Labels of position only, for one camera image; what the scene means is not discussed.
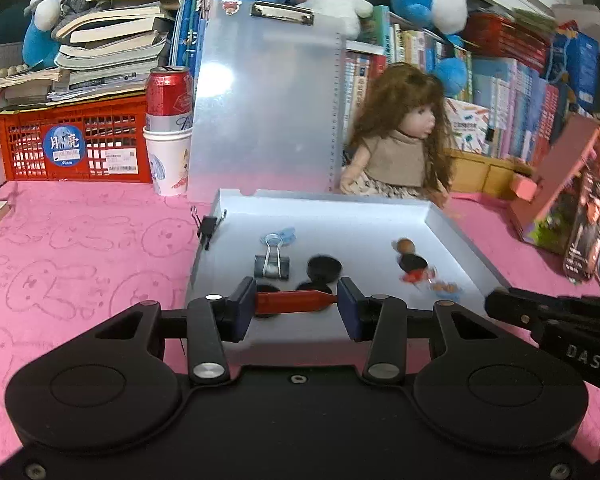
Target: toy package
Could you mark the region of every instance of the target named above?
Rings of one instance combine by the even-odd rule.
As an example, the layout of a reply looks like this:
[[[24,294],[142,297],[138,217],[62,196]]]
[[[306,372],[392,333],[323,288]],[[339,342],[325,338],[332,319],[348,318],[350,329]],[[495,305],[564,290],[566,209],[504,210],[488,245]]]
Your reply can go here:
[[[600,178],[600,122],[571,114],[558,141],[538,166],[526,196],[509,205],[523,241],[564,255],[576,221],[584,175]]]
[[[578,31],[575,22],[557,29],[552,44],[552,81],[564,80],[575,103],[587,112],[593,110],[598,81],[598,42]]]
[[[487,108],[456,99],[445,99],[445,112],[451,124],[455,147],[462,152],[488,155],[486,142],[489,127]]]
[[[563,269],[568,278],[588,282],[595,273],[600,254],[600,177],[584,171],[581,180],[578,210]]]

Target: red plastic crate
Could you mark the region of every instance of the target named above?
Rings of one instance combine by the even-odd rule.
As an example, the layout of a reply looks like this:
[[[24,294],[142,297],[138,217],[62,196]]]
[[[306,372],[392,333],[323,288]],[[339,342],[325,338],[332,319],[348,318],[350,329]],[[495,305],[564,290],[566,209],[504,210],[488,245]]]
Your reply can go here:
[[[512,57],[544,75],[549,42],[497,14],[471,14],[462,37],[474,43],[467,49],[478,56]]]
[[[0,147],[7,180],[95,180],[151,182],[142,130],[144,95],[51,107],[48,110],[0,114]],[[45,157],[43,132],[52,124],[72,124],[81,130],[86,156],[70,168]],[[135,148],[138,174],[109,174],[104,153]]]

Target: red book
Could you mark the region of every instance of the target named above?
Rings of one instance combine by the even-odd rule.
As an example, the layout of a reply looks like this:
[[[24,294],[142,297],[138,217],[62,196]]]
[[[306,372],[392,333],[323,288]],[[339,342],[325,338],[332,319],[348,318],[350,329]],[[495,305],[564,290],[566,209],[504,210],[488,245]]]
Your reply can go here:
[[[555,113],[558,108],[558,88],[554,85],[546,86],[546,94],[542,103],[542,114],[540,115],[540,125],[538,127],[538,138],[534,153],[531,157],[531,166],[537,168],[540,162],[544,159],[551,146],[549,145],[549,137],[551,137],[551,129],[554,126]]]
[[[386,56],[370,56],[371,67],[369,68],[369,79],[375,79],[378,77],[386,68]]]

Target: pink tablecloth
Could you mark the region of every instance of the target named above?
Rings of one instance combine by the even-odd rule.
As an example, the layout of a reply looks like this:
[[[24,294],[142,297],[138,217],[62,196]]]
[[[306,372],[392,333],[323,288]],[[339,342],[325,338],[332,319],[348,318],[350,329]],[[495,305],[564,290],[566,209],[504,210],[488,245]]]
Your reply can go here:
[[[18,448],[4,411],[13,373],[49,349],[146,298],[181,306],[197,239],[184,198],[144,184],[8,183],[13,210],[0,222],[0,462]],[[208,207],[202,206],[203,214]],[[452,200],[448,214],[511,282],[545,294],[597,294],[554,269],[559,260],[520,243],[502,209]],[[179,342],[165,361],[183,372]],[[576,447],[590,460],[600,441],[600,391]]]

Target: doll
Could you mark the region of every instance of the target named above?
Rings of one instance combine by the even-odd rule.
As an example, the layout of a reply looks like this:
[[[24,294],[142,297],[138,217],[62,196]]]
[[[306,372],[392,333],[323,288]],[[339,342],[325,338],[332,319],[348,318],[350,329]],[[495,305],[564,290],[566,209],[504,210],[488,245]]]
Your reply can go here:
[[[395,63],[370,85],[353,124],[351,164],[340,179],[346,194],[420,198],[442,207],[451,180],[451,138],[442,83]]]

